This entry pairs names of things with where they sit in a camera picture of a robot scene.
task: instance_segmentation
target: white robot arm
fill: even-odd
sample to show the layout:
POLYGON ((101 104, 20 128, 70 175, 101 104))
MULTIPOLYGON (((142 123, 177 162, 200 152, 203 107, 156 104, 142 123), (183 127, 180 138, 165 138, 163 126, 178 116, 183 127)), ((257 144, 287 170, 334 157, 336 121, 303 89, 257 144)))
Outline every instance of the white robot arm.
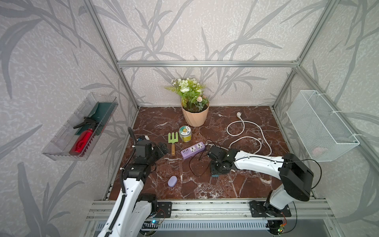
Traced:
MULTIPOLYGON (((125 173, 124 170, 121 172, 124 188, 120 191, 111 215, 104 229, 98 235, 99 237, 136 237, 144 221, 157 213, 155 196, 140 195, 140 192, 150 174, 151 165, 168 152, 167 148, 161 143, 153 146, 149 140, 135 141, 135 148, 134 162, 124 167, 125 173)), ((269 157, 237 149, 225 151, 217 146, 212 146, 208 157, 211 158, 213 175, 227 174, 232 168, 237 168, 261 172, 282 180, 283 184, 269 194, 265 203, 260 204, 257 201, 250 203, 251 206, 258 205, 257 208, 260 205, 263 210, 259 212, 259 216, 255 217, 282 217, 282 211, 288 203, 296 199, 309 200, 313 173, 293 154, 286 154, 284 157, 269 157)), ((276 222, 272 234, 278 234, 275 232, 278 229, 277 225, 276 222)))

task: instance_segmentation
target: purple soap bar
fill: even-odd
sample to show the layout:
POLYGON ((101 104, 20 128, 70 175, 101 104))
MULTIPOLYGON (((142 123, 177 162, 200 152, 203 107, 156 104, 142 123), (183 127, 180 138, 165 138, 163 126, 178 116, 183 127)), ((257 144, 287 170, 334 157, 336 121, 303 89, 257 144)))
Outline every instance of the purple soap bar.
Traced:
POLYGON ((171 178, 168 180, 168 185, 170 187, 173 187, 176 185, 177 181, 178 181, 178 178, 176 178, 176 176, 171 176, 171 178))

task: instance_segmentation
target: red spray bottle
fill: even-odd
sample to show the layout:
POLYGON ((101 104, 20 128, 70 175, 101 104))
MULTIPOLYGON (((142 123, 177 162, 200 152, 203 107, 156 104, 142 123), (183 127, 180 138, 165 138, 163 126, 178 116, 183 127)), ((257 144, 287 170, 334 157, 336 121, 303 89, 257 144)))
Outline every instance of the red spray bottle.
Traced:
POLYGON ((84 122, 74 127, 74 129, 77 129, 79 127, 83 127, 84 125, 89 125, 88 129, 82 132, 79 138, 76 140, 75 144, 73 145, 73 147, 71 148, 69 152, 70 155, 80 155, 83 151, 85 151, 86 144, 89 140, 92 140, 93 138, 92 135, 98 124, 99 123, 96 120, 89 117, 84 117, 84 122))

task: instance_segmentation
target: green garden fork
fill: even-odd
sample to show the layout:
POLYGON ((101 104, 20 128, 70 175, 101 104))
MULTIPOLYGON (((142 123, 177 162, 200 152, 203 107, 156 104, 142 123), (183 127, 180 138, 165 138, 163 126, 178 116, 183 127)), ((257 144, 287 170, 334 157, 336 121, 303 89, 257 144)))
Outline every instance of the green garden fork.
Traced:
POLYGON ((168 133, 168 143, 172 143, 171 145, 171 155, 175 155, 175 142, 178 142, 178 132, 175 133, 175 138, 174 138, 174 133, 168 133))

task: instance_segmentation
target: wire mesh basket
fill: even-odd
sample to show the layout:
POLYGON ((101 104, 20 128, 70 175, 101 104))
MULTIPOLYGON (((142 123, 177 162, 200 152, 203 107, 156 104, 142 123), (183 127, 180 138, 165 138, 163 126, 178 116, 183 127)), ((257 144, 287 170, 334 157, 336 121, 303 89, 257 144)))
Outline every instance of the wire mesh basket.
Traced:
POLYGON ((316 161, 335 160, 359 145, 355 135, 317 91, 300 91, 287 115, 316 161))

